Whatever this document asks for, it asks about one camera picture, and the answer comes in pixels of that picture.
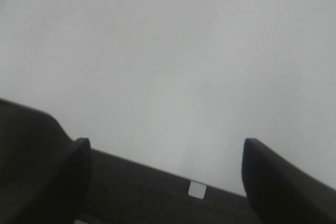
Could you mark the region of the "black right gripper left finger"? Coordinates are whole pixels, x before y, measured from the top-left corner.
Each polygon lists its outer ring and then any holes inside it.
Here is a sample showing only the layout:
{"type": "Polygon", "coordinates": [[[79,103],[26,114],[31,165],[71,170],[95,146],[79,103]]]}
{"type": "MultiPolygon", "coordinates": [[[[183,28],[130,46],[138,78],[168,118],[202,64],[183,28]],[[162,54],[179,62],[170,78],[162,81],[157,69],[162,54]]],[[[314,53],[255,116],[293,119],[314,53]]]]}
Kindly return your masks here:
{"type": "Polygon", "coordinates": [[[74,223],[89,188],[92,161],[87,138],[79,138],[50,160],[42,190],[24,212],[23,223],[74,223]]]}

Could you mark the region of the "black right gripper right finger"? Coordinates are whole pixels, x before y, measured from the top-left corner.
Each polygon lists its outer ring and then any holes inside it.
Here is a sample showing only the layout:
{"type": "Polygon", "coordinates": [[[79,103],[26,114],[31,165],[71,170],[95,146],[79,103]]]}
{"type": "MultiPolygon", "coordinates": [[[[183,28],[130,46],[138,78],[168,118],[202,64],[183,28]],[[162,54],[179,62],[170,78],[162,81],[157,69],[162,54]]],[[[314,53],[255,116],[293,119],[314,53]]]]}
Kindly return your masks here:
{"type": "Polygon", "coordinates": [[[335,223],[335,189],[256,138],[244,141],[242,181],[261,223],[335,223]]]}

